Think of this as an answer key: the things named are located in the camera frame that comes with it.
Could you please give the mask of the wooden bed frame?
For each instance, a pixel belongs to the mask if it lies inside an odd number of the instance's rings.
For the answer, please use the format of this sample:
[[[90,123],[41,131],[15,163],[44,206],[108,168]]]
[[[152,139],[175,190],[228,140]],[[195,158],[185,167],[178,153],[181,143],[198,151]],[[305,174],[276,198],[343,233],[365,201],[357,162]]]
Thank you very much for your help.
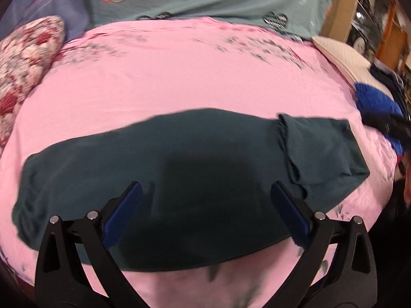
[[[332,0],[320,35],[346,42],[351,30],[351,22],[356,14],[357,4],[358,0]]]

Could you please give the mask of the white textured pillow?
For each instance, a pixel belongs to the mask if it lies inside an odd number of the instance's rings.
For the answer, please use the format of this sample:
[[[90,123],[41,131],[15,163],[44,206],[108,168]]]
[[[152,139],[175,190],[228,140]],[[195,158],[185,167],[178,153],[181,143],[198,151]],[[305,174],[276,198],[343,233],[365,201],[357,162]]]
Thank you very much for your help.
[[[315,48],[337,67],[350,85],[374,82],[369,72],[371,64],[353,47],[328,37],[313,36],[311,40]]]

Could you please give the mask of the red floral rolled quilt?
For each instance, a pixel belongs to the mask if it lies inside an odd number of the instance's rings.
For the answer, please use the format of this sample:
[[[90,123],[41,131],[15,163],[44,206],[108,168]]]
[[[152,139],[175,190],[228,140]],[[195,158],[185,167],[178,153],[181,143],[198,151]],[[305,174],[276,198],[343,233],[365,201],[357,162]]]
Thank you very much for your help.
[[[27,23],[1,40],[1,149],[4,149],[17,114],[63,46],[65,24],[59,16]]]

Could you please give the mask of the dark teal pants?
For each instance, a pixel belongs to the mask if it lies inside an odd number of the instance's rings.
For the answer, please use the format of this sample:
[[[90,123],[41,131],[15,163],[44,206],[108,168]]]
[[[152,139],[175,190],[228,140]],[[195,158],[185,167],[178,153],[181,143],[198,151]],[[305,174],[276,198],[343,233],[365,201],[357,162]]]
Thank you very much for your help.
[[[137,181],[142,204],[111,255],[124,271],[175,271],[287,238],[270,200],[276,181],[313,210],[329,211],[368,176],[345,120],[199,109],[30,155],[12,219],[21,240],[39,249],[50,217],[81,218]]]

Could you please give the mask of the dark display shelf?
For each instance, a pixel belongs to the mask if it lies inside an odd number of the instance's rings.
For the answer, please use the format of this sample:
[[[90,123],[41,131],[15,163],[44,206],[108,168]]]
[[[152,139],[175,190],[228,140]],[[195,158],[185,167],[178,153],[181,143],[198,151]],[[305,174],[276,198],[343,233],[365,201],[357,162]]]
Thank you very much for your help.
[[[397,0],[357,0],[346,43],[369,62],[381,59],[402,74],[410,56],[408,22]]]

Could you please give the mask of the black garment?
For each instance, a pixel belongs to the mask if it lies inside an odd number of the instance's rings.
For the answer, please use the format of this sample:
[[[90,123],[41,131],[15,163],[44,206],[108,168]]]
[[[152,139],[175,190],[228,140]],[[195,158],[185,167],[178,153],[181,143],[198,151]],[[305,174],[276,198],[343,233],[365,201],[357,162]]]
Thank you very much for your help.
[[[370,66],[369,72],[376,80],[378,80],[388,88],[394,98],[394,101],[400,107],[401,113],[406,119],[409,120],[410,114],[407,110],[405,90],[403,87],[403,81],[400,76],[398,76],[398,74],[393,71],[387,72],[384,69],[380,69],[374,63]]]

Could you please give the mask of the purple plaid sheet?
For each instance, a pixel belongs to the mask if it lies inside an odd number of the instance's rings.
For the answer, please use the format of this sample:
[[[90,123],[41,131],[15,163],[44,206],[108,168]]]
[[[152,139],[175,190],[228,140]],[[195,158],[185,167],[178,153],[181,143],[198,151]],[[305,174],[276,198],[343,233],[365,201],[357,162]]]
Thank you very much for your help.
[[[12,0],[1,16],[1,38],[33,20],[47,16],[63,19],[66,42],[81,37],[89,21],[83,0]]]

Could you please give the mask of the blue garment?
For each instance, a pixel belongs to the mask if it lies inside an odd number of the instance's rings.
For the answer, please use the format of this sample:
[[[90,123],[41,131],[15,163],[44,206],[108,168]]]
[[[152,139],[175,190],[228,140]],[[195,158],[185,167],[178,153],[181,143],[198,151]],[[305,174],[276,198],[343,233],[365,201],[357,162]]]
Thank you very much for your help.
[[[388,95],[365,83],[355,85],[356,107],[360,113],[393,113],[403,117],[400,106]]]

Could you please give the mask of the pink floral bed sheet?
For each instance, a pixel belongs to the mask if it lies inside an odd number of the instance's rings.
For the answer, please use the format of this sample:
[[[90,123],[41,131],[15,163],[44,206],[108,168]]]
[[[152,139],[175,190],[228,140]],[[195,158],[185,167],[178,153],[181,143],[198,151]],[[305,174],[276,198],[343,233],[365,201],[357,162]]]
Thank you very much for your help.
[[[362,124],[352,87],[313,45],[210,18],[107,24],[63,47],[22,104],[1,156],[1,257],[16,276],[32,284],[37,259],[12,221],[29,155],[197,108],[347,119],[370,175],[329,216],[361,216],[370,227],[389,200],[396,153]]]

